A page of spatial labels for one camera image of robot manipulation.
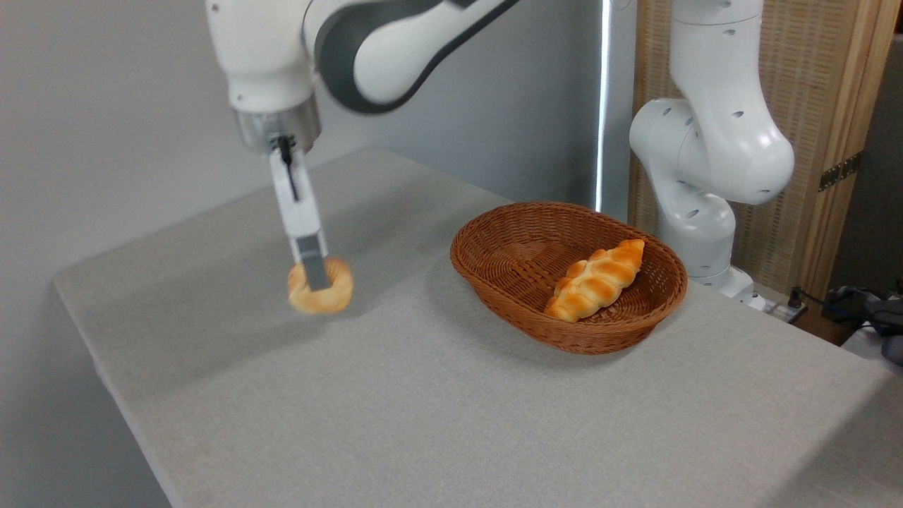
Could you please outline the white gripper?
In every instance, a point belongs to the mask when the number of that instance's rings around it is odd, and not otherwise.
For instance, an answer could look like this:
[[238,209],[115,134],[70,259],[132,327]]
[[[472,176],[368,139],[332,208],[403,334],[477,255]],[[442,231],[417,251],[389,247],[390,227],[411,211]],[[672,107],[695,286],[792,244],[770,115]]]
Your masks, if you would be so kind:
[[325,231],[320,222],[318,203],[303,154],[279,147],[269,157],[275,197],[285,234],[294,240],[310,289],[320,291],[332,287],[325,266]]

